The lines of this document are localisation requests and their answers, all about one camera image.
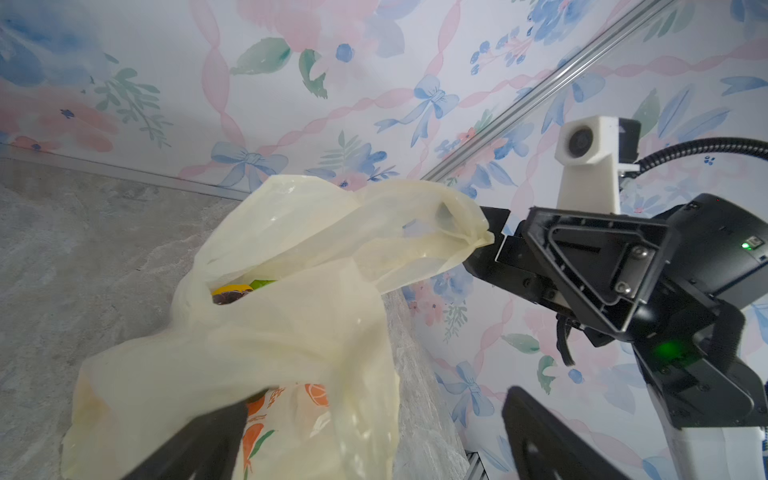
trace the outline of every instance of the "plastic bag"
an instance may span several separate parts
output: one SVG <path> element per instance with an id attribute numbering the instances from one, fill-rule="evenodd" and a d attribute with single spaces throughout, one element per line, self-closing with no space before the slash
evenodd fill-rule
<path id="1" fill-rule="evenodd" d="M 492 243 L 487 229 L 472 200 L 440 184 L 348 192 L 272 176 L 200 248 L 166 330 L 85 360 L 62 475 L 120 478 L 194 417 L 266 387 L 322 384 L 329 421 L 286 409 L 269 439 L 282 448 L 251 478 L 391 478 L 399 393 L 381 294 L 458 265 Z M 254 280 L 276 281 L 211 301 Z"/>

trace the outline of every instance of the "gray marble surface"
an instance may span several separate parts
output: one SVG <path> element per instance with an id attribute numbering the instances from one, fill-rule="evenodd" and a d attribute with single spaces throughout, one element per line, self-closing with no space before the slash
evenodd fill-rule
<path id="1" fill-rule="evenodd" d="M 60 478 L 81 362 L 167 325 L 177 283 L 237 205 L 0 159 L 0 478 Z M 402 379 L 395 479 L 467 461 L 400 292 L 385 296 Z"/>

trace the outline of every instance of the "green indicator light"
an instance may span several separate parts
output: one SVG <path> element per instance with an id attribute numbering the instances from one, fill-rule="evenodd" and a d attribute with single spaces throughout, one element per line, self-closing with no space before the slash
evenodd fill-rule
<path id="1" fill-rule="evenodd" d="M 662 343 L 654 349 L 654 355 L 662 360 L 670 361 L 683 355 L 683 346 L 674 340 Z"/>

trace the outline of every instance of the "camera lens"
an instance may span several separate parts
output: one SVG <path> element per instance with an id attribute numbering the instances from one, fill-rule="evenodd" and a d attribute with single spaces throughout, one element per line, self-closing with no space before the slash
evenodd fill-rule
<path id="1" fill-rule="evenodd" d="M 568 141 L 568 150 L 576 158 L 583 157 L 592 146 L 592 129 L 583 127 L 576 130 Z"/>

